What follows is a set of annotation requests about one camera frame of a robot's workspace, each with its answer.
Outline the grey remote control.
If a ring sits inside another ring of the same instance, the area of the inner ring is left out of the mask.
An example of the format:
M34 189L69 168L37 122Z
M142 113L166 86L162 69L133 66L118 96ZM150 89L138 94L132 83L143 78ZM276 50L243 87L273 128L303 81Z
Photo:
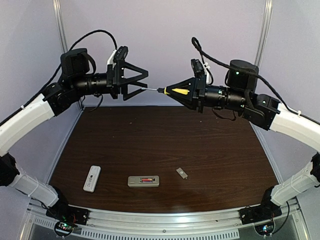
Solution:
M130 188L157 188L160 185L160 177L158 175L129 176L127 185Z

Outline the yellow handled screwdriver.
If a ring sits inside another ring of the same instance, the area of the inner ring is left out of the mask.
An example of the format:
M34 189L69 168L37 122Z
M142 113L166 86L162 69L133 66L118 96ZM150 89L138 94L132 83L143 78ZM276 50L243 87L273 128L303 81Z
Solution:
M168 92L166 88L147 88L147 87L142 87L141 90L143 90L143 91L155 91L155 92L162 93L162 94L165 94L165 95L169 95L170 94L170 92ZM178 93L178 94L182 94L182 95L187 95L190 92L188 89L182 89L182 88L173 88L173 89L170 89L170 91Z

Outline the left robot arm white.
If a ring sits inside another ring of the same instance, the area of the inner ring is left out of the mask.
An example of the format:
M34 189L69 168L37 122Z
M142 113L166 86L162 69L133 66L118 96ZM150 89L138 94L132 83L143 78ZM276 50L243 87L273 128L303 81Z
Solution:
M106 72L97 73L96 63L86 48L70 50L60 57L61 76L45 86L26 106L0 124L0 185L12 187L32 197L47 208L68 202L54 187L38 181L18 169L9 151L20 139L40 124L57 117L84 96L119 95L123 100L143 92L147 84L141 80L149 72L126 62L128 47L115 49L106 62Z

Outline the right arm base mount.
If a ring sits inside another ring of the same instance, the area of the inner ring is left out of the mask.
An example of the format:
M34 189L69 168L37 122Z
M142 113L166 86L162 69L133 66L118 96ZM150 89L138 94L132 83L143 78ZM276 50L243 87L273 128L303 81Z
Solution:
M272 220L274 217L282 215L282 210L279 207L269 209L262 205L246 206L241 208L238 212L243 225Z

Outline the grey battery cover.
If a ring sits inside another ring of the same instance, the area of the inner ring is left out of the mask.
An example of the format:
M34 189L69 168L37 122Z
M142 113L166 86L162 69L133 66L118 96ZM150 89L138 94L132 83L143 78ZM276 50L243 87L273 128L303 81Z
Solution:
M187 179L188 175L186 174L186 172L181 168L177 168L176 172L183 178L183 179Z

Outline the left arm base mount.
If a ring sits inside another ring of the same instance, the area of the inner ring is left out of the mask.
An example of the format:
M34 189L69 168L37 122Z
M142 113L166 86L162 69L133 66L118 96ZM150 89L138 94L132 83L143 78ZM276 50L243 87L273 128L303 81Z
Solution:
M69 205L58 208L49 207L46 210L46 216L64 223L85 226L87 224L89 210Z

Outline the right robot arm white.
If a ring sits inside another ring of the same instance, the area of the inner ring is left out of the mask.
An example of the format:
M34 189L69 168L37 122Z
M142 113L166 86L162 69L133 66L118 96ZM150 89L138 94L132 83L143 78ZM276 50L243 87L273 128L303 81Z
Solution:
M198 59L191 60L191 67L194 77L158 92L200 113L204 107L231 110L257 127L287 135L317 151L302 170L284 183L267 189L261 206L277 209L309 188L320 186L320 123L289 108L280 96L256 94L259 67L250 62L233 59L224 66L228 68L225 77L227 87L207 83L208 66Z

